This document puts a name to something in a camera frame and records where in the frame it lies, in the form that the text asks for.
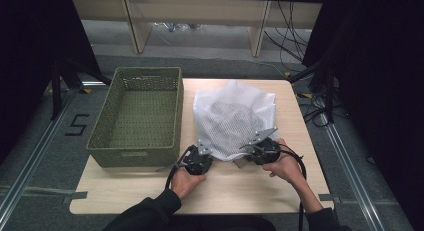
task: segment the mesh bag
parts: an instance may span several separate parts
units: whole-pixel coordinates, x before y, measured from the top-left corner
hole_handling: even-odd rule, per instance
[[[241,158],[246,145],[261,131],[274,127],[275,94],[232,80],[218,90],[197,91],[193,110],[200,142],[223,161]]]

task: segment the table surface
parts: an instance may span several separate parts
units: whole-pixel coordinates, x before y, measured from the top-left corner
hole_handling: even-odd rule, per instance
[[[184,79],[181,153],[197,140],[193,101],[196,90],[224,86],[228,79]],[[303,121],[291,84],[281,80],[240,80],[276,94],[275,124],[278,133],[299,155],[303,155],[308,183],[315,195],[329,194],[327,183]],[[164,189],[169,170],[157,168],[101,168],[90,156],[76,192],[85,199],[71,202],[74,214],[118,214],[145,197],[155,198]],[[214,161],[207,180],[183,200],[177,214],[263,214],[298,212],[299,197],[286,181],[270,178],[261,166],[248,163],[239,169],[231,162]],[[324,207],[334,206],[331,201]]]

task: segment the black curtain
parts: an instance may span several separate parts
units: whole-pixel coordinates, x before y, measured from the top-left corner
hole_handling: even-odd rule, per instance
[[[25,130],[58,59],[100,74],[72,0],[0,0],[0,163]],[[79,71],[61,64],[65,81]]]
[[[309,67],[318,62],[330,46],[334,34],[355,0],[325,0],[321,6],[302,64]]]
[[[412,226],[424,227],[424,0],[369,0],[339,74],[346,110]]]

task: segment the hand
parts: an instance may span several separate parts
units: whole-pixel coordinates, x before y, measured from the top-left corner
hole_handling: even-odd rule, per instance
[[[286,147],[287,145],[284,139],[277,139],[275,141],[280,144],[282,150],[292,152]],[[321,203],[303,177],[299,164],[292,156],[281,153],[280,158],[276,162],[264,164],[262,168],[265,171],[271,171],[269,174],[270,177],[278,176],[293,186],[299,195],[306,213],[314,213],[323,209]]]
[[[275,141],[280,144],[282,150],[291,152],[286,147],[287,145],[284,139],[279,138]],[[270,177],[278,176],[292,185],[298,181],[304,180],[296,159],[286,153],[281,153],[280,158],[276,162],[264,164],[262,168],[265,171],[271,171],[269,174]]]
[[[171,180],[171,190],[178,195],[180,200],[183,200],[199,183],[205,180],[205,175],[190,175],[184,167],[181,167]]]

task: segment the basket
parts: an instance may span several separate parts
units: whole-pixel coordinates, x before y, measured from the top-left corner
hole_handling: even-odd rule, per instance
[[[172,164],[183,98],[180,68],[118,68],[87,150],[105,168]]]

